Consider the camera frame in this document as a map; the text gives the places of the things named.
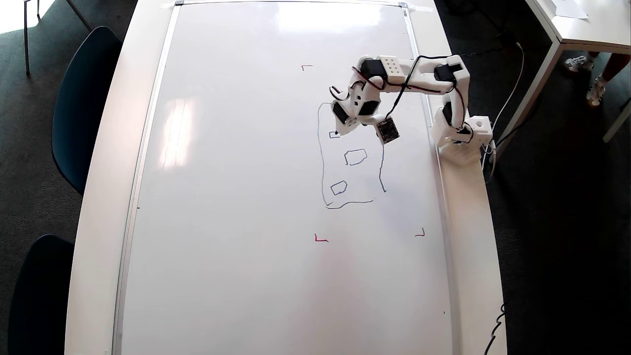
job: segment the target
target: dark blue chair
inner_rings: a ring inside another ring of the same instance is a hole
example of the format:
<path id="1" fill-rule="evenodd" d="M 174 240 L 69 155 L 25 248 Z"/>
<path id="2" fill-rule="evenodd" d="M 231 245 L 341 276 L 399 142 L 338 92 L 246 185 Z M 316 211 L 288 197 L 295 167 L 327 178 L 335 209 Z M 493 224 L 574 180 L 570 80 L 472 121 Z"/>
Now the dark blue chair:
<path id="1" fill-rule="evenodd" d="M 112 30 L 95 28 L 74 54 L 57 94 L 52 156 L 59 172 L 82 195 L 121 47 Z"/>
<path id="2" fill-rule="evenodd" d="M 9 355 L 64 354 L 74 244 L 47 234 L 28 251 L 13 292 Z"/>

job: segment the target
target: robotic arm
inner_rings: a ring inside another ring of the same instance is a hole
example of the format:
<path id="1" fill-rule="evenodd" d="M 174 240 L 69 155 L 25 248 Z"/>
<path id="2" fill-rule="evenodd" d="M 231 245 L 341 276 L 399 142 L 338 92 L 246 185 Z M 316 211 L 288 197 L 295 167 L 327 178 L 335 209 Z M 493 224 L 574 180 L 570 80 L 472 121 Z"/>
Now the robotic arm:
<path id="1" fill-rule="evenodd" d="M 340 135 L 358 123 L 372 125 L 383 144 L 399 137 L 390 114 L 378 114 L 381 92 L 421 92 L 443 95 L 443 107 L 434 117 L 432 138 L 441 155 L 461 165 L 480 159 L 480 147 L 488 145 L 492 131 L 488 117 L 468 117 L 469 71 L 459 56 L 418 57 L 401 60 L 392 56 L 361 57 L 346 92 L 331 86 L 331 109 Z"/>

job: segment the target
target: whiteboard frame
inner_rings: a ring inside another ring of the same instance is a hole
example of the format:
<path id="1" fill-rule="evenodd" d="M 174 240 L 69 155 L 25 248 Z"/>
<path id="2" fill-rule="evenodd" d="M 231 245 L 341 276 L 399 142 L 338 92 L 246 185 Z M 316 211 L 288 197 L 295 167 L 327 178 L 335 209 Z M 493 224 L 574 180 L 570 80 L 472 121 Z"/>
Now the whiteboard frame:
<path id="1" fill-rule="evenodd" d="M 147 154 L 147 147 L 149 145 L 149 138 L 151 136 L 151 129 L 153 126 L 153 118 L 156 111 L 156 105 L 158 96 L 160 94 L 160 87 L 162 85 L 162 78 L 166 68 L 168 54 L 171 48 L 173 40 L 173 34 L 177 25 L 177 19 L 180 13 L 180 7 L 190 4 L 211 4 L 211 3 L 342 3 L 342 4 L 372 4 L 381 6 L 395 6 L 400 7 L 402 10 L 403 20 L 405 22 L 408 38 L 410 40 L 410 49 L 412 55 L 417 57 L 419 55 L 418 47 L 416 45 L 416 37 L 412 22 L 410 18 L 410 9 L 407 3 L 404 2 L 389 2 L 389 1 L 374 1 L 374 0 L 176 0 L 173 4 L 173 10 L 171 18 L 169 19 L 167 33 L 164 40 L 164 45 L 160 53 L 160 60 L 158 62 L 158 68 L 156 71 L 153 88 L 151 90 L 151 97 L 147 108 L 147 115 L 145 118 L 143 135 L 140 141 L 140 148 L 138 152 L 138 159 L 136 163 L 136 172 L 134 174 L 134 181 L 130 194 L 129 210 L 127 212 L 127 222 L 125 226 L 125 234 L 123 237 L 123 245 L 121 250 L 121 262 L 119 265 L 119 279 L 116 292 L 115 308 L 114 308 L 114 332 L 112 335 L 112 354 L 122 355 L 122 325 L 125 306 L 125 296 L 127 291 L 127 276 L 129 274 L 129 261 L 131 257 L 131 246 L 134 233 L 134 225 L 136 221 L 136 211 L 138 209 L 138 197 L 140 195 L 140 186 L 143 178 L 144 162 Z M 451 308 L 451 338 L 452 338 L 452 353 L 453 355 L 460 355 L 462 353 L 462 330 L 460 322 L 460 305 L 459 305 L 459 293 L 456 282 L 456 272 L 454 269 L 454 259 L 452 253 L 451 243 L 451 218 L 449 215 L 449 206 L 447 204 L 447 196 L 445 190 L 445 183 L 442 176 L 442 169 L 440 167 L 440 155 L 438 147 L 432 143 L 432 137 L 430 134 L 430 128 L 433 125 L 433 117 L 430 111 L 430 102 L 426 94 L 421 94 L 423 115 L 425 116 L 425 124 L 427 129 L 428 141 L 430 148 L 435 151 L 432 155 L 432 164 L 434 165 L 434 181 L 436 182 L 436 188 L 439 201 L 439 212 L 441 216 L 443 242 L 445 249 L 445 261 L 447 267 L 447 286 L 449 288 L 449 303 Z"/>

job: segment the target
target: white cable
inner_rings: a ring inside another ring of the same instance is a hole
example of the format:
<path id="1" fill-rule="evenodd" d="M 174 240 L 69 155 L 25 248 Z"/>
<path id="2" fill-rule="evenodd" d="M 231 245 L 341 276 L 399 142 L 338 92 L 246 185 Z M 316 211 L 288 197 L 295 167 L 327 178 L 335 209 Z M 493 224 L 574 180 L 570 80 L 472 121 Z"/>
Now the white cable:
<path id="1" fill-rule="evenodd" d="M 491 146 L 491 153 L 493 154 L 493 166 L 491 166 L 491 174 L 488 176 L 488 181 L 485 182 L 485 184 L 488 184 L 491 182 L 491 180 L 493 179 L 493 173 L 495 172 L 495 161 L 496 161 L 495 153 L 497 151 L 495 147 L 495 140 L 492 140 L 489 145 Z"/>
<path id="2" fill-rule="evenodd" d="M 521 69 L 519 70 L 519 76 L 517 77 L 517 81 L 515 82 L 515 86 L 513 87 L 513 91 L 510 92 L 509 98 L 506 99 L 506 102 L 504 102 L 504 106 L 502 106 L 502 109 L 500 110 L 500 113 L 497 114 L 497 117 L 493 121 L 493 125 L 491 126 L 491 131 L 493 131 L 495 129 L 495 124 L 497 123 L 497 119 L 500 118 L 500 115 L 502 114 L 502 112 L 506 108 L 506 105 L 509 103 L 510 98 L 512 97 L 512 94 L 515 93 L 515 89 L 517 88 L 517 86 L 519 84 L 519 80 L 521 79 L 521 74 L 524 72 L 524 59 L 525 59 L 524 49 L 521 47 L 521 44 L 519 44 L 519 42 L 516 42 L 515 44 L 517 45 L 517 48 L 519 48 L 519 50 L 521 51 Z"/>
<path id="3" fill-rule="evenodd" d="M 519 44 L 519 42 L 516 42 L 515 45 L 517 46 L 517 48 L 519 48 L 519 50 L 521 51 L 521 69 L 519 69 L 519 76 L 517 77 L 517 81 L 515 82 L 515 86 L 513 87 L 513 90 L 510 92 L 509 98 L 506 99 L 506 102 L 504 102 L 504 106 L 502 106 L 502 109 L 500 110 L 500 112 L 497 114 L 497 116 L 495 117 L 495 120 L 493 121 L 493 125 L 491 126 L 491 132 L 493 132 L 493 130 L 495 129 L 495 124 L 497 123 L 497 119 L 500 118 L 500 115 L 502 114 L 502 112 L 504 111 L 504 109 L 506 108 L 506 105 L 508 105 L 510 98 L 512 97 L 513 93 L 515 93 L 515 89 L 517 89 L 517 86 L 519 85 L 519 80 L 521 80 L 521 75 L 524 73 L 524 60 L 526 58 L 526 56 L 524 55 L 524 49 L 521 47 L 521 44 Z M 493 155 L 495 155 L 495 142 L 493 141 L 493 149 L 492 149 L 492 153 Z M 490 154 L 487 152 L 487 149 L 484 149 L 484 156 L 482 157 L 482 167 L 484 168 L 484 163 L 487 160 L 487 155 Z M 493 170 L 495 170 L 495 159 L 493 159 Z"/>

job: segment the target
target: whiteboard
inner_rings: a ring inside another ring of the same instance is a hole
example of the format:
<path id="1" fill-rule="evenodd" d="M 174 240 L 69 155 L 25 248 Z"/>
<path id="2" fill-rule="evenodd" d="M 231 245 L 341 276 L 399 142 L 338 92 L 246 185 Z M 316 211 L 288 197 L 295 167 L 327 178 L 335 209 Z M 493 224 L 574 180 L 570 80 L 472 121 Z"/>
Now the whiteboard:
<path id="1" fill-rule="evenodd" d="M 401 137 L 385 147 L 370 126 L 336 136 L 326 104 L 360 56 L 413 57 L 402 9 L 174 11 L 136 177 L 118 352 L 451 354 L 424 98 L 401 99 Z"/>

